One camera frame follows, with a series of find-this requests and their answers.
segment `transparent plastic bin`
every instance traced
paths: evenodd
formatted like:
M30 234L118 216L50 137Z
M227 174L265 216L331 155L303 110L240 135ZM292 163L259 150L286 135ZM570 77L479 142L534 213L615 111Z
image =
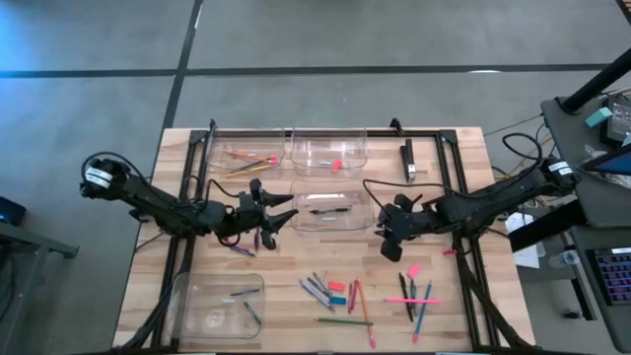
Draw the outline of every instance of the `transparent plastic bin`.
M307 177L356 178L368 161L366 129L321 132L294 129L290 159L296 173ZM336 161L341 162L337 170Z
M300 212L292 218L298 231L359 231L375 222L370 196L360 181L299 179L292 183L291 193L292 207Z
M259 291L231 296L256 289ZM260 324L248 311L245 302L256 314ZM167 330L171 337L181 339L252 339L263 327L264 306L264 284L258 274L183 273L175 279L171 292Z
M208 165L225 178L251 178L281 171L278 168L285 156L285 130L269 128L261 132L263 135L239 131L221 132L214 138L212 149L206 157ZM275 158L276 164L259 163L260 160L269 158ZM242 170L246 166L255 170Z

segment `white label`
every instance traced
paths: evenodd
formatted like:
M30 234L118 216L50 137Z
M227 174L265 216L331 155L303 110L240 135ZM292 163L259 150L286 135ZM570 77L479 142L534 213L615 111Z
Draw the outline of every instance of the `white label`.
M571 174L572 173L572 169L570 168L563 168L559 171L560 175L567 175L567 174Z
M613 253L631 252L631 248L615 248L615 249L612 249L611 252Z
M102 187L105 187L105 188L109 187L109 182L105 181L104 179L102 179L100 177L86 175L86 180L89 181L89 182L93 182L93 183L95 183L97 185L100 185Z
M561 168L567 168L567 167L569 167L567 163L559 162L557 164L552 164L548 169L552 173L552 172L557 171L557 170L559 170Z
M86 171L86 174L97 176L97 177L105 179L107 181L111 181L111 178L113 178L113 176L111 174L106 173L106 172L104 172L102 170L99 170L99 169L95 169L95 168L88 168L88 170Z

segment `gray floor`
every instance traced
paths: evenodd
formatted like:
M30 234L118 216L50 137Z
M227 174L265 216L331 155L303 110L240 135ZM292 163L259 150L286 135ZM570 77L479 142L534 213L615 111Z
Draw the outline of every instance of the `gray floor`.
M0 70L173 69L191 8L191 0L0 0ZM601 63L630 45L613 0L208 0L189 67ZM189 78L174 126L206 126L210 117L224 127L384 126L396 116L491 131L538 114L541 100L593 75ZM23 333L39 341L22 353L108 348L138 225L120 202L81 198L79 167L113 150L149 174L172 84L0 80L0 195L29 208L27 228L81 246L75 260L49 263ZM540 122L504 133L534 133ZM510 169L519 159L501 136L487 137L489 154ZM525 284L525 295L539 345L617 353L601 322L560 318L575 303L569 283Z

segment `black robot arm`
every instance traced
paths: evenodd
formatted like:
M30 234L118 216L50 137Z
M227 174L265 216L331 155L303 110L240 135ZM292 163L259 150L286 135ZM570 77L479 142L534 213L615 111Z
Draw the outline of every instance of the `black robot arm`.
M249 183L250 193L231 195L239 200L236 208L208 199L210 182L214 180L210 180L206 186L205 199L180 201L148 183L124 157L113 155L123 162L100 160L94 156L84 162L81 168L81 194L88 198L124 201L134 207L129 212L132 217L140 220L141 215L153 216L156 224L172 236L204 236L213 232L222 245L230 247L235 243L228 244L226 238L260 227L263 245L275 249L276 243L271 235L278 233L298 213L297 210L290 210L277 216L268 215L265 207L287 202L293 195L268 193L258 179Z
M453 191L424 202L420 212L412 212L414 202L398 194L394 203L384 206L379 216L378 227L383 229L377 234L386 239L382 243L382 255L391 261L399 261L401 242L427 233L460 231L462 236L478 236L502 212L515 210L538 195L570 194L578 181L579 177L567 163L551 157L516 177L506 178L475 192Z

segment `wooden tabletop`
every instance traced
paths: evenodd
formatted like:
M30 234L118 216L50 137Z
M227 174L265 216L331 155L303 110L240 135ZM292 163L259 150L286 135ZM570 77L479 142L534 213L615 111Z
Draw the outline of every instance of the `wooden tabletop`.
M153 184L173 195L178 194L190 129L165 131L153 174ZM462 163L469 189L476 190L493 183L490 164L480 128L456 128ZM213 147L225 141L216 140ZM404 183L398 146L402 138L369 138L368 162L354 181L361 186L362 178L374 178ZM441 182L435 141L414 138L416 182ZM289 193L292 182L332 181L326 177L301 177L296 174L290 160L291 143L286 142L285 156L278 171L260 173L263 188L271 193ZM213 151L211 164L217 162L220 149ZM457 186L451 152L448 150L452 184ZM226 178L211 169L208 178L216 179L230 192L248 191L252 176ZM228 203L230 198L211 188L211 199ZM391 202L397 193L414 197L423 193L423 200L443 194L439 187L399 188L373 186L377 198ZM291 208L291 202L268 212L276 214ZM373 205L375 216L379 213ZM504 230L500 223L494 226ZM299 284L313 271L325 280L348 284L359 277L365 289L377 351L466 351L470 340L462 304L460 283L453 256L443 256L450 248L451 235L424 235L403 244L401 262L394 263L380 254L381 237L374 234L375 226L359 232L306 233L288 223L276 236L278 248L262 248L256 258L240 255L219 245L212 236L198 237L192 264L192 273L201 275L259 274L264 280L264 324L261 333L251 340L209 340L186 338L180 351L217 352L314 352L314 351L374 351L370 347L367 330L359 325L319 323L317 317L338 317L362 320L361 307L348 316L346 307L338 306L335 315L315 301ZM158 234L155 225L146 224L140 230L138 243ZM241 245L252 249L252 234L244 235ZM134 256L127 282L114 345L128 340L155 306L160 293L168 237L162 237L138 251ZM529 343L534 343L526 302L519 281L511 246L504 237L487 233L480 240L491 297L507 321ZM412 343L415 323L409 321L402 304L390 304L385 297L401 297L398 273L405 274L414 263L421 270L415 278L418 297L425 294L432 281L432 298L442 300L440 305L427 307L420 340ZM347 292L340 296L347 297ZM480 332L486 340L484 317L476 303L476 316Z

